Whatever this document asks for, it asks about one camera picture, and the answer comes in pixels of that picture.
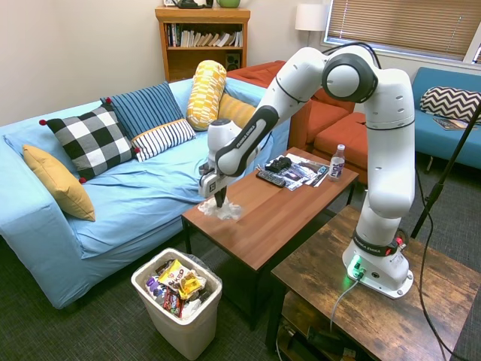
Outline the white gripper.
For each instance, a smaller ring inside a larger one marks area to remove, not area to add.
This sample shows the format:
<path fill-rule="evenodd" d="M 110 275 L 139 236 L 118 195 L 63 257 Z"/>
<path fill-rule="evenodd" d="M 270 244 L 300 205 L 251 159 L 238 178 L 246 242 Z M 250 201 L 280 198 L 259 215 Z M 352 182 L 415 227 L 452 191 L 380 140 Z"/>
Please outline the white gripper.
<path fill-rule="evenodd" d="M 201 165 L 198 170 L 201 175 L 198 194 L 201 197 L 211 197 L 214 194 L 216 206 L 221 208 L 226 198 L 228 177 L 220 174 L 217 169 L 210 165 Z"/>

